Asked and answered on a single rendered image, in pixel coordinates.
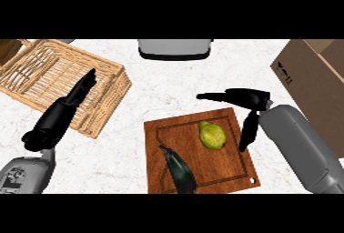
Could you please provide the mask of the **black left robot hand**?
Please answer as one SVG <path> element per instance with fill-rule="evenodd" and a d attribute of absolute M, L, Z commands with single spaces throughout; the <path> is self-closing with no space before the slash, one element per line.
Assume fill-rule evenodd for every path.
<path fill-rule="evenodd" d="M 41 115 L 34 129 L 22 136 L 23 148 L 32 152 L 59 143 L 82 100 L 96 85 L 96 69 L 82 76 L 66 96 L 59 97 Z"/>

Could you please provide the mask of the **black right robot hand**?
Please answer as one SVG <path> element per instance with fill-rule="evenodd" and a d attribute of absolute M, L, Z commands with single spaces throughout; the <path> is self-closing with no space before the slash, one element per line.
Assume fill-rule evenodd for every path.
<path fill-rule="evenodd" d="M 249 110 L 242 127 L 239 141 L 239 151 L 246 150 L 246 146 L 253 142 L 258 131 L 258 111 L 267 109 L 270 93 L 248 88 L 230 88 L 222 93 L 202 93 L 196 95 L 197 99 L 206 99 L 217 102 L 230 103 Z"/>

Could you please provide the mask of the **green pear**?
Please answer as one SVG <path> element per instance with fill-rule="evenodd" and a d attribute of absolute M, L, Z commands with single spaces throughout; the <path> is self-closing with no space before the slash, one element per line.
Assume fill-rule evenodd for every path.
<path fill-rule="evenodd" d="M 199 140 L 208 149 L 221 149 L 227 142 L 227 137 L 221 126 L 202 121 L 199 123 Z"/>

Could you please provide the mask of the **brown cardboard box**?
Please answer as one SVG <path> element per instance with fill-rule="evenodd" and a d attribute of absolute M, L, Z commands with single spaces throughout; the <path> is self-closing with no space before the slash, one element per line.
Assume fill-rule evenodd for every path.
<path fill-rule="evenodd" d="M 310 125 L 344 158 L 344 39 L 292 39 L 270 67 Z"/>

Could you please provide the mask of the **brown wooden cutting board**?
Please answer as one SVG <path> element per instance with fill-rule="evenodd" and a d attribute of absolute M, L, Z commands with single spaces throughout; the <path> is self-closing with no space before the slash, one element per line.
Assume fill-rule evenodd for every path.
<path fill-rule="evenodd" d="M 220 150 L 209 150 L 199 140 L 199 123 L 221 126 L 227 143 Z M 174 193 L 172 177 L 162 150 L 171 148 L 186 161 L 196 179 L 196 193 L 230 193 L 259 185 L 248 150 L 239 151 L 240 129 L 233 109 L 194 113 L 143 123 L 147 192 Z"/>

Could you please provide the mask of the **wicker basket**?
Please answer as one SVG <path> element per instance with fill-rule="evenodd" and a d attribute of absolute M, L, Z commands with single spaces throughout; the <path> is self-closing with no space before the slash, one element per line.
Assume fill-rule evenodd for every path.
<path fill-rule="evenodd" d="M 16 40 L 22 42 L 19 52 L 0 66 L 0 92 L 44 111 L 96 69 L 97 83 L 69 124 L 96 138 L 131 86 L 124 66 L 54 39 Z"/>

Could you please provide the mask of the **grey appliance with black base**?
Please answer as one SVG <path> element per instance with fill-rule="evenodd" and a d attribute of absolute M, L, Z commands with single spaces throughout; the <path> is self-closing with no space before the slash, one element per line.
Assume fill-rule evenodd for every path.
<path fill-rule="evenodd" d="M 152 60 L 200 60 L 209 56 L 211 43 L 212 39 L 138 39 L 138 54 Z"/>

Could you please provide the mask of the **brown wooden object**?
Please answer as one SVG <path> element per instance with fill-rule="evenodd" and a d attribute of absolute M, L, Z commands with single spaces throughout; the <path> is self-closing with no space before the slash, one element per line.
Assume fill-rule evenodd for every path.
<path fill-rule="evenodd" d="M 10 58 L 17 54 L 22 42 L 16 39 L 0 39 L 0 66 L 5 64 Z"/>

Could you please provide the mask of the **dark eggplant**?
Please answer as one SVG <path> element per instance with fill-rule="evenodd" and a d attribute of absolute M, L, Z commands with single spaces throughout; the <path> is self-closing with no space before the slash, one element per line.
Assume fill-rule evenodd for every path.
<path fill-rule="evenodd" d="M 187 167 L 184 160 L 171 148 L 159 146 L 162 150 L 168 170 L 171 173 L 171 180 L 178 194 L 196 193 L 196 179 Z"/>

